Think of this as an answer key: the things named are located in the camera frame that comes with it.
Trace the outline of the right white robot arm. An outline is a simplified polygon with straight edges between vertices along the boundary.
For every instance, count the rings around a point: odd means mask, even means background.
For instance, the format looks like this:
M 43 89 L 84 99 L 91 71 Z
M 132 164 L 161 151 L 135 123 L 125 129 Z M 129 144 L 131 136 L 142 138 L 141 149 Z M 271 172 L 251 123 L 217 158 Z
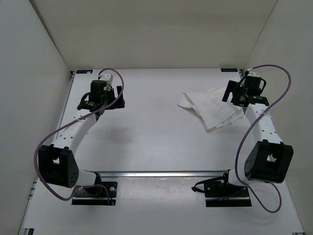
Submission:
M 265 80 L 246 75 L 239 82 L 230 80 L 222 101 L 232 95 L 231 103 L 243 109 L 249 120 L 249 131 L 256 141 L 243 165 L 235 160 L 235 168 L 226 173 L 228 179 L 221 181 L 219 190 L 225 196 L 231 196 L 237 186 L 253 183 L 281 183 L 284 181 L 293 157 L 293 147 L 284 144 L 277 134 L 269 114 L 269 103 L 262 96 Z

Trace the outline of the white pleated skirt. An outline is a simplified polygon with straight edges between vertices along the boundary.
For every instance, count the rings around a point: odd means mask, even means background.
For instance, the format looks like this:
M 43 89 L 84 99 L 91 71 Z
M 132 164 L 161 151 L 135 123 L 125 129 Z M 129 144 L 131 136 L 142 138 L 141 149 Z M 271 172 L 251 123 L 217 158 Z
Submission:
M 206 131 L 213 131 L 244 116 L 242 108 L 222 101 L 225 90 L 226 84 L 222 84 L 203 93 L 183 93 L 178 106 L 193 109 L 203 120 Z

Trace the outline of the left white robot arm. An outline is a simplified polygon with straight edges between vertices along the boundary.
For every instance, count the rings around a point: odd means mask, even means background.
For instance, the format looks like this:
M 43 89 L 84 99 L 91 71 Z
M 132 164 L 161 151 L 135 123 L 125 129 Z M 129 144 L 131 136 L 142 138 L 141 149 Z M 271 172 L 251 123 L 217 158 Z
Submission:
M 75 153 L 83 138 L 105 110 L 125 107 L 124 86 L 112 87 L 108 80 L 93 80 L 90 91 L 84 94 L 73 117 L 74 123 L 61 130 L 50 145 L 38 151 L 38 172 L 42 182 L 66 188 L 85 187 L 92 195 L 102 190 L 95 172 L 79 169 Z

